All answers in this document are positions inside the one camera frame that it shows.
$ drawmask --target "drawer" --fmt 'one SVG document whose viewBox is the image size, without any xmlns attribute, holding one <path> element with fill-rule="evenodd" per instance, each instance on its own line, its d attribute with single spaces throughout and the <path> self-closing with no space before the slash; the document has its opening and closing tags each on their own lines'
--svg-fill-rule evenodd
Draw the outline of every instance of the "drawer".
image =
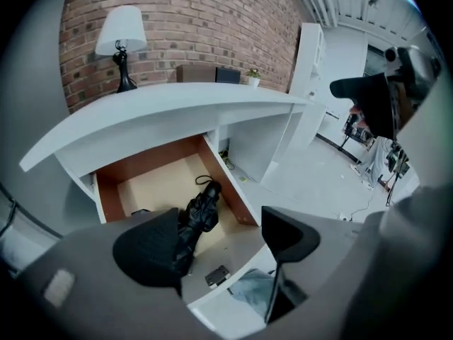
<svg viewBox="0 0 453 340">
<path fill-rule="evenodd" d="M 211 232 L 202 233 L 193 266 L 182 279 L 183 299 L 193 307 L 239 279 L 264 246 L 259 221 L 207 140 L 202 135 L 187 137 L 126 157 L 93 173 L 101 222 L 124 220 L 139 209 L 185 209 L 205 189 L 206 184 L 195 183 L 201 175 L 221 183 L 219 224 Z M 231 278 L 211 290 L 205 276 L 221 265 L 229 270 Z"/>
</svg>

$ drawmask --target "potted plant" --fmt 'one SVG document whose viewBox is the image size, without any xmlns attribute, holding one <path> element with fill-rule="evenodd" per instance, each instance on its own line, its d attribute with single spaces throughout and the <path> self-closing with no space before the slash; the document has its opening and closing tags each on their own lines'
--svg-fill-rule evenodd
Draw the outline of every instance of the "potted plant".
<svg viewBox="0 0 453 340">
<path fill-rule="evenodd" d="M 246 76 L 248 77 L 248 85 L 253 88 L 258 87 L 260 83 L 260 72 L 256 68 L 250 68 Z"/>
</svg>

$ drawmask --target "desk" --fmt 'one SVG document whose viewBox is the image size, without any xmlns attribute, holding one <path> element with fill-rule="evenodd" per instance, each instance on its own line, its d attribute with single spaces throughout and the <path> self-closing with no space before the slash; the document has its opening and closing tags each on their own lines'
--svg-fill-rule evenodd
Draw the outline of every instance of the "desk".
<svg viewBox="0 0 453 340">
<path fill-rule="evenodd" d="M 69 116 L 21 160 L 24 171 L 55 155 L 96 203 L 101 222 L 132 211 L 187 205 L 200 190 L 193 179 L 210 174 L 222 184 L 218 229 L 203 234 L 183 299 L 197 307 L 228 288 L 263 250 L 260 213 L 218 155 L 229 126 L 230 155 L 261 181 L 284 154 L 307 104 L 270 89 L 237 84 L 174 83 L 106 96 Z M 210 290 L 204 277 L 224 264 L 231 278 Z"/>
</svg>

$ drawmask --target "white lampshade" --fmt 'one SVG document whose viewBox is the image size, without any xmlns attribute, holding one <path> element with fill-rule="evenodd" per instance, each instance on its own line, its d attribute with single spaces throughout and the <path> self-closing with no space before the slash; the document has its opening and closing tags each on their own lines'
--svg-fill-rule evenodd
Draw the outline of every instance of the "white lampshade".
<svg viewBox="0 0 453 340">
<path fill-rule="evenodd" d="M 121 40 L 127 52 L 143 49 L 147 46 L 144 34 L 142 12 L 135 6 L 119 6 L 108 13 L 96 44 L 98 55 L 114 55 L 115 43 Z"/>
</svg>

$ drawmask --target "gray floor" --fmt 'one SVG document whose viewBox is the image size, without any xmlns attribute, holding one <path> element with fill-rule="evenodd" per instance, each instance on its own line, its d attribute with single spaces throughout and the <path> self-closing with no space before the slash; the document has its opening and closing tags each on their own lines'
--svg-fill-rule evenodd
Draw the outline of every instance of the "gray floor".
<svg viewBox="0 0 453 340">
<path fill-rule="evenodd" d="M 270 205 L 339 219 L 340 213 L 351 218 L 356 210 L 368 206 L 352 215 L 355 222 L 363 222 L 368 214 L 387 209 L 386 193 L 381 186 L 374 191 L 366 189 L 350 169 L 351 163 L 344 154 L 315 139 L 305 150 L 291 146 L 285 160 L 262 184 L 254 183 L 240 168 L 231 173 L 257 213 L 262 205 Z M 274 265 L 269 252 L 255 267 L 267 271 Z M 251 307 L 227 291 L 199 310 L 225 339 L 240 339 L 265 327 Z"/>
<path fill-rule="evenodd" d="M 231 173 L 258 213 L 261 206 L 274 205 L 333 219 L 352 215 L 355 222 L 363 222 L 370 213 L 387 209 L 387 194 L 381 186 L 366 189 L 350 169 L 351 163 L 315 138 L 306 149 L 291 146 L 283 162 L 261 184 L 252 182 L 240 168 Z"/>
</svg>

